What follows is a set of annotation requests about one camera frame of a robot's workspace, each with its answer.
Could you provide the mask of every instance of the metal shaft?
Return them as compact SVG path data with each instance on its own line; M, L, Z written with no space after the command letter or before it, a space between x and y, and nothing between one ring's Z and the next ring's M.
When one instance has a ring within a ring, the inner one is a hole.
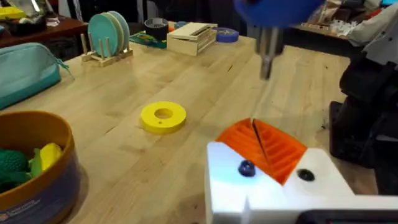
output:
M269 79L272 61L282 53L282 49L282 31L279 28L260 28L255 51L261 56L261 79Z

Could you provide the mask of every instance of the plate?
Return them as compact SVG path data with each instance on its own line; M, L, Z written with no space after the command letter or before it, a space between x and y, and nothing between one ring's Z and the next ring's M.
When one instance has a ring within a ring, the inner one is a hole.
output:
M105 57L112 56L116 53L118 50L118 33L116 32L115 25L113 25L112 21L110 21L106 16L101 14L93 16L88 24L88 32L91 33L93 48L97 54L101 55L99 40L102 40ZM108 55L106 38L109 38L111 55Z
M110 21L112 21L113 25L116 27L116 32L118 33L118 52L122 51L123 43L124 43L124 32L122 25L118 21L116 17L108 12L101 13L102 15L106 16Z
M108 13L112 14L114 17L116 17L119 21L119 23L122 25L123 32L124 32L124 43L123 43L123 49L126 49L127 46L129 45L129 38L130 38L130 28L129 24L125 20L125 18L120 15L120 13L115 12L115 11L109 11Z

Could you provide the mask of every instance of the yellow donut-shaped object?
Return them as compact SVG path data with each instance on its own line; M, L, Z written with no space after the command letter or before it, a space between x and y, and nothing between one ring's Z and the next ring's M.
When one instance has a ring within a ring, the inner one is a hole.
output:
M185 109L173 102L160 101L147 105L141 111L142 126L146 131L168 134L179 130L187 118Z

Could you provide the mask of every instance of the wooden box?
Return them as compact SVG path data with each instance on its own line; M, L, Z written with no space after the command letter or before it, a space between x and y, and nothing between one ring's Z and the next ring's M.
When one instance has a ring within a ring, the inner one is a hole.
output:
M196 56L216 41L217 24L191 22L167 34L167 49Z

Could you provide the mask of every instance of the orange bowl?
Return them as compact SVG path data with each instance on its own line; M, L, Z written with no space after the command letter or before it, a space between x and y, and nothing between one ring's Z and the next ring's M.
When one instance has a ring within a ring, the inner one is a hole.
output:
M0 147L23 152L48 143L62 149L59 160L40 176L0 194L0 223L57 223L72 209L80 175L72 130L61 117L41 111L0 115Z

